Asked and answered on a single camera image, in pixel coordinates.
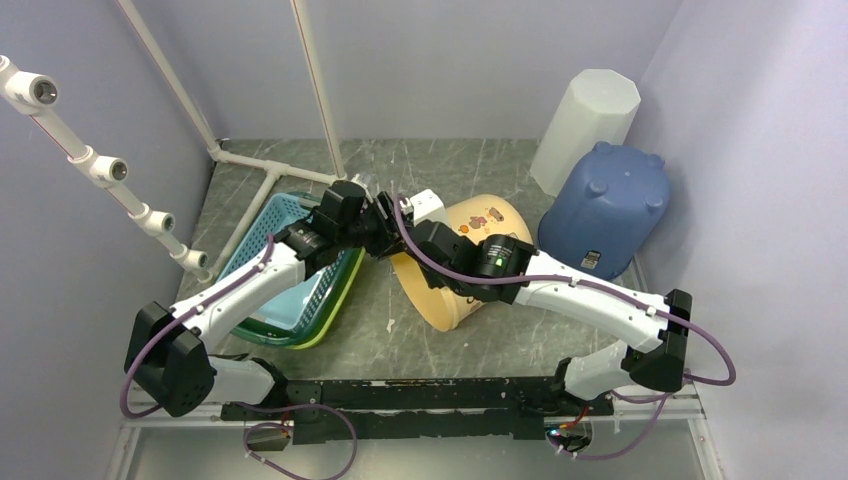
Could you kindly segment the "cream cartoon bucket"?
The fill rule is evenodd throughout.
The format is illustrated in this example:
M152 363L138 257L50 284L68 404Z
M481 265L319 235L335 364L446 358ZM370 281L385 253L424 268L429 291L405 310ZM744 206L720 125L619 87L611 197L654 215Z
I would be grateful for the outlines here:
M407 297L434 329L442 332L489 302L512 300L517 284L490 284L482 279L521 276L537 250L526 222L505 199L475 196L446 207L450 226L423 221L391 264Z

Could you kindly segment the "blue bucket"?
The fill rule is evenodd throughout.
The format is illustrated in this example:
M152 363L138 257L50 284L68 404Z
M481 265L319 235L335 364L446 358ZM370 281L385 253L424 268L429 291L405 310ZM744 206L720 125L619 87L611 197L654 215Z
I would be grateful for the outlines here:
M621 275L664 215L664 159L600 141L574 166L538 230L539 248L604 280Z

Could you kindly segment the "white octagonal bin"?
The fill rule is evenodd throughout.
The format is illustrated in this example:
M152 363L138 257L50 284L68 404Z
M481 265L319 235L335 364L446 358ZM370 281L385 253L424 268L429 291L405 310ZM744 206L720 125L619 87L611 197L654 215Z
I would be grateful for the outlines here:
M586 69L568 84L543 135L529 173L557 195L577 162L600 141L624 142L641 96L634 81L611 69Z

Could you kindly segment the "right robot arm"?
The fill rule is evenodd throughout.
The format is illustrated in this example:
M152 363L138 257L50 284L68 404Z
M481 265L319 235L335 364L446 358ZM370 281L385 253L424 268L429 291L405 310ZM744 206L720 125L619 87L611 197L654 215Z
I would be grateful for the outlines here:
M670 322L670 296L583 275L511 236L474 243L440 222L403 221L399 227L430 287L484 303L541 308L615 337L611 346L568 358L558 368L550 392L560 413L574 415L589 400L621 386L663 393L683 387L688 331Z

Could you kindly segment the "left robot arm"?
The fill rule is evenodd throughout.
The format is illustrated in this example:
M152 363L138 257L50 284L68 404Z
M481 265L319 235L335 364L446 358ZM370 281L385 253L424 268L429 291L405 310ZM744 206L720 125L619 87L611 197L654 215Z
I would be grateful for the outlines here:
M342 252L361 248L376 259L400 252L400 230L413 219L410 200L337 181L306 217L268 233L264 248L223 280L170 307L143 307L126 355L121 413L138 419L163 409L179 417L205 402L223 402L246 403L264 420L279 417L288 402L281 373L259 359L227 360L211 350Z

